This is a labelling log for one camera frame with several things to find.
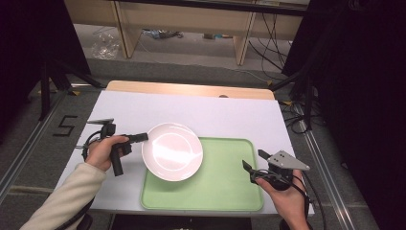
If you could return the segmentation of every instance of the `metal rod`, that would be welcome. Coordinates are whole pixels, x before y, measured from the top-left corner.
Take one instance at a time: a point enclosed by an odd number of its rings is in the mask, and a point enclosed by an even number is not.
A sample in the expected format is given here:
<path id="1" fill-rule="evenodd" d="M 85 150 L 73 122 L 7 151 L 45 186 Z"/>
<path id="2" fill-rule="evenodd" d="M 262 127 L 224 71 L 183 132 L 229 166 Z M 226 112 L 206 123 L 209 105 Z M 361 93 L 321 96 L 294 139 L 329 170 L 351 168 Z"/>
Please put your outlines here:
<path id="1" fill-rule="evenodd" d="M 56 93 L 56 98 L 54 100 L 54 104 L 51 106 L 51 110 L 42 121 L 38 122 L 34 131 L 31 133 L 30 137 L 28 138 L 27 142 L 24 144 L 23 148 L 20 152 L 17 153 L 14 161 L 11 163 L 9 169 L 7 170 L 6 174 L 0 181 L 0 205 L 3 202 L 4 198 L 7 195 L 12 183 L 14 183 L 15 179 L 23 169 L 24 165 L 26 164 L 27 160 L 29 159 L 31 153 L 35 149 L 38 141 L 42 137 L 44 130 L 48 126 L 51 119 L 54 117 L 55 111 L 60 103 L 63 101 L 67 94 L 67 91 L 58 91 Z"/>
<path id="2" fill-rule="evenodd" d="M 303 111 L 299 105 L 295 105 L 295 109 L 298 113 L 303 114 Z M 300 121 L 300 125 L 302 130 L 306 130 L 304 121 Z M 343 198 L 341 197 L 340 192 L 338 192 L 337 186 L 335 185 L 332 175 L 328 170 L 327 163 L 322 155 L 322 152 L 319 149 L 319 146 L 317 145 L 313 132 L 311 130 L 308 130 L 304 134 L 304 137 L 310 148 L 310 152 L 316 163 L 316 167 L 320 173 L 320 176 L 322 177 L 323 183 L 325 184 L 328 197 L 330 198 L 332 207 L 334 208 L 342 229 L 355 229 L 355 226 L 350 217 L 350 212 Z"/>
<path id="3" fill-rule="evenodd" d="M 298 8 L 273 7 L 260 4 L 239 3 L 239 2 L 222 2 L 210 0 L 119 0 L 116 2 L 144 3 L 153 5 L 167 5 L 178 7 L 192 7 L 204 9 L 216 9 L 235 12 L 263 12 L 273 14 L 283 14 L 291 16 L 318 16 L 331 17 L 334 15 L 331 11 L 308 11 Z"/>

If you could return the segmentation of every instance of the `black backdrop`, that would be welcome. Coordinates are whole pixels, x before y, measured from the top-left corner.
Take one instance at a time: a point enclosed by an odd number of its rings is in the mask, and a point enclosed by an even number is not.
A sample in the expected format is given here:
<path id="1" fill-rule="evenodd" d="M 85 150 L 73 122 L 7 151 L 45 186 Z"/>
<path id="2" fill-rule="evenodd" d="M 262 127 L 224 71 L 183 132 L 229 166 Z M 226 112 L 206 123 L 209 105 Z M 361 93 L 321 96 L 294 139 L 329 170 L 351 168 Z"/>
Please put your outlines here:
<path id="1" fill-rule="evenodd" d="M 405 225 L 405 3 L 352 11 L 315 85 L 328 128 L 381 229 Z M 309 33 L 325 25 L 304 21 L 284 73 L 306 61 L 319 34 Z"/>
<path id="2" fill-rule="evenodd" d="M 49 77 L 68 83 L 69 71 L 55 59 L 90 74 L 64 1 L 0 1 L 0 138 L 40 80 L 44 61 Z"/>

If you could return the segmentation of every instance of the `gray floor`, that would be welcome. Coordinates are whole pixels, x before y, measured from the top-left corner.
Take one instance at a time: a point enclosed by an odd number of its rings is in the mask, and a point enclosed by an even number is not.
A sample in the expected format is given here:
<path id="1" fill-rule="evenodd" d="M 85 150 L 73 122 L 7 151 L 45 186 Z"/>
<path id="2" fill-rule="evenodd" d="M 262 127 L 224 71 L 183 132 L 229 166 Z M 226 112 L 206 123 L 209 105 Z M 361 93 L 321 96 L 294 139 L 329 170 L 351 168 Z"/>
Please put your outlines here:
<path id="1" fill-rule="evenodd" d="M 162 81 L 202 83 L 215 85 L 231 85 L 266 88 L 271 78 L 280 79 L 279 70 L 271 64 L 264 62 L 262 72 L 261 58 L 249 48 L 243 66 L 236 66 L 232 39 L 217 38 L 203 39 L 202 34 L 184 34 L 184 37 L 152 39 L 142 35 L 141 43 L 131 59 L 124 59 L 119 51 L 114 60 L 100 60 L 91 55 L 91 46 L 98 40 L 98 32 L 105 31 L 114 36 L 115 29 L 89 27 L 77 25 L 77 31 L 88 57 L 92 74 L 100 81 L 111 80 L 129 81 Z M 263 52 L 263 46 L 252 38 L 253 44 Z M 288 41 L 279 41 L 280 49 L 287 54 Z M 279 63 L 277 56 L 266 53 L 273 61 Z M 72 82 L 81 82 L 71 78 Z M 278 100 L 287 100 L 287 87 L 275 92 Z M 40 113 L 40 95 L 37 88 L 33 90 L 30 99 L 15 118 L 13 128 L 8 130 L 4 144 L 0 146 L 0 176 L 7 172 L 7 168 L 15 155 L 23 148 L 25 141 L 37 125 Z M 81 89 L 77 96 L 62 95 L 57 109 L 53 113 L 50 123 L 45 127 L 44 134 L 31 152 L 24 168 L 13 183 L 11 190 L 0 206 L 0 228 L 18 229 L 46 199 L 48 193 L 55 187 L 73 147 L 76 145 L 93 104 L 98 98 L 98 90 L 91 88 Z M 284 118 L 293 116 L 290 107 L 281 106 Z M 67 119 L 66 125 L 75 126 L 69 137 L 57 137 L 56 133 L 65 133 L 66 129 L 58 127 L 65 115 L 78 116 L 76 119 Z M 354 184 L 350 173 L 341 166 L 338 149 L 323 126 L 323 119 L 313 120 L 313 134 L 321 153 L 323 154 L 328 170 L 331 173 L 337 190 L 349 210 L 355 229 L 378 229 L 362 195 Z M 312 170 L 308 176 L 314 184 L 326 213 L 328 229 L 346 229 L 340 224 L 336 210 L 326 190 L 313 155 L 303 134 L 296 134 L 290 128 L 289 136 L 299 159 L 306 162 Z M 312 198 L 315 195 L 308 188 Z M 314 229 L 323 229 L 321 209 L 316 207 L 316 214 L 309 218 Z M 95 218 L 92 229 L 108 229 L 111 215 L 92 213 Z M 254 230 L 278 229 L 279 217 L 252 218 Z"/>

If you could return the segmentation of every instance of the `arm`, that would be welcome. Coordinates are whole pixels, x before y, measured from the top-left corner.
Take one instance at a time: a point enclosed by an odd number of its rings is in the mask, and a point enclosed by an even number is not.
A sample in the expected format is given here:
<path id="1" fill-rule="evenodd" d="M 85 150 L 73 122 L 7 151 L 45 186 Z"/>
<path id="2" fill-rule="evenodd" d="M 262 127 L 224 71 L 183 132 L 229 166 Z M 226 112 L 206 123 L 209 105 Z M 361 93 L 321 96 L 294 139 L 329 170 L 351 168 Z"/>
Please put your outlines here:
<path id="1" fill-rule="evenodd" d="M 298 170 L 294 170 L 293 174 L 302 178 L 302 174 Z M 304 197 L 295 188 L 290 187 L 285 191 L 277 191 L 268 182 L 261 178 L 258 178 L 256 181 L 262 189 L 271 196 L 275 208 L 289 225 L 291 230 L 309 229 L 305 219 Z M 298 179 L 294 178 L 293 183 L 302 189 L 302 191 L 305 190 L 303 184 L 298 181 Z"/>
<path id="2" fill-rule="evenodd" d="M 105 172 L 111 166 L 111 146 L 127 140 L 127 137 L 113 136 L 92 144 L 86 163 L 77 165 L 21 229 L 56 229 L 77 214 L 102 186 Z"/>

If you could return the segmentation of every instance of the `plastic bag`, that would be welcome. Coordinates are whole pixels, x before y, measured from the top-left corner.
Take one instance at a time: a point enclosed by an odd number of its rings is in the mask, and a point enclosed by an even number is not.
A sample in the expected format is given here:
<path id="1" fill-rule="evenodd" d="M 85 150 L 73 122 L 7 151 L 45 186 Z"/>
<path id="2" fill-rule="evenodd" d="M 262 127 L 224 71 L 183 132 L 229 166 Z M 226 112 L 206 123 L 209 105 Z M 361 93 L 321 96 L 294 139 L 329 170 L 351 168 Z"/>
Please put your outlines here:
<path id="1" fill-rule="evenodd" d="M 99 41 L 92 46 L 92 55 L 94 58 L 115 59 L 119 52 L 120 41 L 108 33 L 101 33 Z"/>
<path id="2" fill-rule="evenodd" d="M 178 38 L 183 37 L 182 32 L 156 31 L 156 30 L 143 30 L 143 35 L 151 36 L 154 39 L 169 38 L 169 37 L 173 37 L 173 36 L 177 36 Z"/>

